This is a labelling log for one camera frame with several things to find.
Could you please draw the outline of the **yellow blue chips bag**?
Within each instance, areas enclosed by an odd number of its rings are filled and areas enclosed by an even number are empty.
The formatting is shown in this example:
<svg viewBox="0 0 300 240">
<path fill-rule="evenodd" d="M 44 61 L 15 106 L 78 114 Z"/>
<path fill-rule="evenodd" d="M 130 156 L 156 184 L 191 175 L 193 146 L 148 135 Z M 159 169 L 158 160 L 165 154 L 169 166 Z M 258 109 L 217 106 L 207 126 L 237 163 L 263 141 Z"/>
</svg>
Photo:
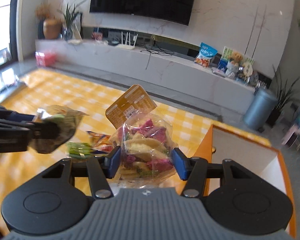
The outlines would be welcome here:
<svg viewBox="0 0 300 240">
<path fill-rule="evenodd" d="M 91 150 L 93 152 L 106 152 L 110 153 L 114 146 L 110 141 L 110 135 L 103 133 L 96 133 L 93 131 L 87 131 Z"/>
</svg>

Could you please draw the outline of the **colourful veggie chips bag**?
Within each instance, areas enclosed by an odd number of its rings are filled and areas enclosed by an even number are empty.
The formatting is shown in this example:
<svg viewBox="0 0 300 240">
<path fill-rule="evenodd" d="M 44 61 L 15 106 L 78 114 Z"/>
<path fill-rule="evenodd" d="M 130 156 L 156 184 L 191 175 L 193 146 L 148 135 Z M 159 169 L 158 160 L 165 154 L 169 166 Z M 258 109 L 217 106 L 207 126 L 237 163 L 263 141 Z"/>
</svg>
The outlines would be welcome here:
<svg viewBox="0 0 300 240">
<path fill-rule="evenodd" d="M 173 128 L 153 112 L 156 107 L 140 85 L 132 85 L 106 110 L 116 129 L 110 142 L 121 149 L 114 178 L 119 187 L 155 187 L 175 174 Z"/>
</svg>

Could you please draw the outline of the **green label snack bag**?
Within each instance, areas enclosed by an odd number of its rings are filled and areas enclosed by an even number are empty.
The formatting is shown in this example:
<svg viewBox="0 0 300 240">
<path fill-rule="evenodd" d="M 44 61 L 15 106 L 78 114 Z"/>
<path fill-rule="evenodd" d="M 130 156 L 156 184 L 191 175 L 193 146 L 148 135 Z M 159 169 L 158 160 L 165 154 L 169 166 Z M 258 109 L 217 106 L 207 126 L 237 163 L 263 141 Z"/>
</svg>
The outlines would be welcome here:
<svg viewBox="0 0 300 240">
<path fill-rule="evenodd" d="M 35 130 L 30 147 L 40 154 L 49 154 L 69 141 L 86 114 L 69 107 L 51 105 L 37 109 L 32 122 Z"/>
</svg>

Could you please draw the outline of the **green sausage stick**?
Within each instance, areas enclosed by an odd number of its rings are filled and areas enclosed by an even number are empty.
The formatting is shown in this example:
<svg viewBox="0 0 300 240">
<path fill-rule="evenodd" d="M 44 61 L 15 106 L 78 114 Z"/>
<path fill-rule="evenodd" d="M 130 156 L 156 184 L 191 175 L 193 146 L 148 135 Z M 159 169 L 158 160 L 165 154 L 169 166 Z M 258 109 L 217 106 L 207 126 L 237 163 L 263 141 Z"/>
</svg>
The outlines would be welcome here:
<svg viewBox="0 0 300 240">
<path fill-rule="evenodd" d="M 86 142 L 67 142 L 66 147 L 71 158 L 86 159 L 92 155 L 91 145 Z"/>
</svg>

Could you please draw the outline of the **orange cardboard box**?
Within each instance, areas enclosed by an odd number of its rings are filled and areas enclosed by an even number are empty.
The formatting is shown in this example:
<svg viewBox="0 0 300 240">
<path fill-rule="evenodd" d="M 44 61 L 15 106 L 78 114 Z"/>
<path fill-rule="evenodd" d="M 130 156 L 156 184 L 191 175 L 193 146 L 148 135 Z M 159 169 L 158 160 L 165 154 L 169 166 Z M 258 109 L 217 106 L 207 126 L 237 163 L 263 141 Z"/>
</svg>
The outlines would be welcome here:
<svg viewBox="0 0 300 240">
<path fill-rule="evenodd" d="M 294 202 L 283 155 L 263 137 L 226 124 L 212 124 L 193 155 L 210 163 L 232 159 L 284 192 Z"/>
</svg>

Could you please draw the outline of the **pink tissue box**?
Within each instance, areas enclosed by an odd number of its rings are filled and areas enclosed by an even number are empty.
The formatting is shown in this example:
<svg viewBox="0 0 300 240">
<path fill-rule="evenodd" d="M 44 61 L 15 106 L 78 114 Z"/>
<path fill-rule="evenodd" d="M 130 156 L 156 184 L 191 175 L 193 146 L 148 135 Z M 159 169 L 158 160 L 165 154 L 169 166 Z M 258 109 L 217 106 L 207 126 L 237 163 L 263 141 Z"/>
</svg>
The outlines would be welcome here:
<svg viewBox="0 0 300 240">
<path fill-rule="evenodd" d="M 50 67 L 55 64 L 57 55 L 52 51 L 44 51 L 35 53 L 36 63 L 38 66 Z"/>
</svg>

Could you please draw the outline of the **blue grey trash bin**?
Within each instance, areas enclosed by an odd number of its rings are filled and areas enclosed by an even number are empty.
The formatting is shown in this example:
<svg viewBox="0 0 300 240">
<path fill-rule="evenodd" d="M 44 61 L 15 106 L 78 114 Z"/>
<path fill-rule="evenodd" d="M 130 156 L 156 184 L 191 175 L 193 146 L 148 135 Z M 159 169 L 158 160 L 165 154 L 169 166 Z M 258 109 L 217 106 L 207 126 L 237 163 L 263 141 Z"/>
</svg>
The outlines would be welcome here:
<svg viewBox="0 0 300 240">
<path fill-rule="evenodd" d="M 265 88 L 258 88 L 254 99 L 243 116 L 243 122 L 253 130 L 261 128 L 277 104 L 274 93 Z"/>
</svg>

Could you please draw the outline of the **pink small heater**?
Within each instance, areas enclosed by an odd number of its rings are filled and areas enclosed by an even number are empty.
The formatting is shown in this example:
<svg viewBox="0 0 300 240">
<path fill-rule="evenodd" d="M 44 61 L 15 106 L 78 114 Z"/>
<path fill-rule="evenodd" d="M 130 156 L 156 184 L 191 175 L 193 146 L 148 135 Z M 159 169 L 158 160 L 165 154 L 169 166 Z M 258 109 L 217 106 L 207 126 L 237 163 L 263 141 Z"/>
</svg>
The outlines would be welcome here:
<svg viewBox="0 0 300 240">
<path fill-rule="evenodd" d="M 296 125 L 296 124 L 292 125 L 289 128 L 289 130 L 287 131 L 287 133 L 285 134 L 285 136 L 283 137 L 281 144 L 285 145 L 289 141 L 289 139 L 292 137 L 293 134 L 298 133 L 298 130 L 299 130 L 298 125 Z"/>
</svg>

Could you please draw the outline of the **teddy bear toy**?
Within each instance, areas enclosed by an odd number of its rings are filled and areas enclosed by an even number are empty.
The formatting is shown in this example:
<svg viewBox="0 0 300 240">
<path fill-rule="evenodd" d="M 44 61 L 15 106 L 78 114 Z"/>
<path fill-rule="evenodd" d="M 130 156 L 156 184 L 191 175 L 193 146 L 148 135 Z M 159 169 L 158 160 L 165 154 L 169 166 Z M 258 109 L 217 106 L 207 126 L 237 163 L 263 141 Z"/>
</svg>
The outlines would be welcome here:
<svg viewBox="0 0 300 240">
<path fill-rule="evenodd" d="M 234 80 L 239 71 L 239 64 L 243 60 L 243 55 L 237 51 L 233 51 L 229 56 L 228 64 L 226 67 L 226 77 Z"/>
</svg>

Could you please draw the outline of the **blue snack bag on console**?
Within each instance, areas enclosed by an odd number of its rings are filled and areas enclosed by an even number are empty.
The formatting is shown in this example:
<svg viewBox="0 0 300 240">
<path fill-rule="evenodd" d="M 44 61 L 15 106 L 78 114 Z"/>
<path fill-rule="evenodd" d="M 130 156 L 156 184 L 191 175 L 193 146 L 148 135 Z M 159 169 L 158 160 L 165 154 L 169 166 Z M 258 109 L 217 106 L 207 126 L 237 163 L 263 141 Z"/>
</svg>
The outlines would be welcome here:
<svg viewBox="0 0 300 240">
<path fill-rule="evenodd" d="M 202 42 L 200 44 L 199 53 L 197 57 L 194 59 L 194 62 L 203 67 L 208 67 L 211 60 L 215 57 L 217 53 L 218 53 L 217 49 Z"/>
</svg>

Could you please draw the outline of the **copper round vase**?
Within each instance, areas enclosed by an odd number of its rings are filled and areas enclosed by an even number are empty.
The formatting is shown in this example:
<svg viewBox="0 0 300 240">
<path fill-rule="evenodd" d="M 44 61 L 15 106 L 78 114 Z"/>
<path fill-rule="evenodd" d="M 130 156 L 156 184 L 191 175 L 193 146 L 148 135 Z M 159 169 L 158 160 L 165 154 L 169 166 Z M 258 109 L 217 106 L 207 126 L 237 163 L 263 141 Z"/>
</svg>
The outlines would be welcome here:
<svg viewBox="0 0 300 240">
<path fill-rule="evenodd" d="M 60 20 L 54 18 L 47 18 L 43 23 L 43 32 L 45 39 L 54 40 L 59 37 L 62 29 L 62 23 Z"/>
</svg>

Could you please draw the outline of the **tall floor plant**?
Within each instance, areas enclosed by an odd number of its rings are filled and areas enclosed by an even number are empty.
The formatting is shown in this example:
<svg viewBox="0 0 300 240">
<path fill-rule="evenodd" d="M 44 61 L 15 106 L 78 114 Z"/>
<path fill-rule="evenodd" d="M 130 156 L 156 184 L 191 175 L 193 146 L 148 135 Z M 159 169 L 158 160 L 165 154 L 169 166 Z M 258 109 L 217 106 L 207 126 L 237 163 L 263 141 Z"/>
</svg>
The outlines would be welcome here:
<svg viewBox="0 0 300 240">
<path fill-rule="evenodd" d="M 277 103 L 270 113 L 270 116 L 266 120 L 266 123 L 273 128 L 282 114 L 283 108 L 288 104 L 300 105 L 300 99 L 296 98 L 296 95 L 300 94 L 300 88 L 295 88 L 295 85 L 300 80 L 297 77 L 290 85 L 288 85 L 288 79 L 283 80 L 281 71 L 277 68 L 274 74 L 274 81 L 276 84 L 275 96 Z"/>
</svg>

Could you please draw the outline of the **potted green grass plant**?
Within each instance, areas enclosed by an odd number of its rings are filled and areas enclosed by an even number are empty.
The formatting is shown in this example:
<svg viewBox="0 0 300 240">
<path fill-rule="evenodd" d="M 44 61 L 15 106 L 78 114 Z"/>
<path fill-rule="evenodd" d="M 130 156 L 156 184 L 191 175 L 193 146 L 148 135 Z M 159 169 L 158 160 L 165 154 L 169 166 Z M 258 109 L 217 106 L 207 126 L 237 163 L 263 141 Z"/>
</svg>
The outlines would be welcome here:
<svg viewBox="0 0 300 240">
<path fill-rule="evenodd" d="M 73 38 L 75 20 L 78 16 L 81 15 L 81 12 L 78 8 L 85 2 L 86 0 L 82 0 L 77 4 L 67 3 L 64 10 L 57 10 L 63 16 L 63 20 L 64 20 L 63 39 L 65 41 L 71 40 Z"/>
</svg>

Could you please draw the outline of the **white wifi router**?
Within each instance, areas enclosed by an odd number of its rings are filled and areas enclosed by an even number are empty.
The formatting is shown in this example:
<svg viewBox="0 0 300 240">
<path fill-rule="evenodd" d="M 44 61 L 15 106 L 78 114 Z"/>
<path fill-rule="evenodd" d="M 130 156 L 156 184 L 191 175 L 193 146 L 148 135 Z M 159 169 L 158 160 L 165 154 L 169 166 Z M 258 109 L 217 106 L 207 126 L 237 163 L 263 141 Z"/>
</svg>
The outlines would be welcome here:
<svg viewBox="0 0 300 240">
<path fill-rule="evenodd" d="M 121 43 L 116 45 L 116 48 L 121 48 L 125 50 L 134 50 L 136 41 L 138 39 L 138 34 L 132 35 L 130 32 L 126 32 L 126 35 L 123 36 L 121 33 Z"/>
</svg>

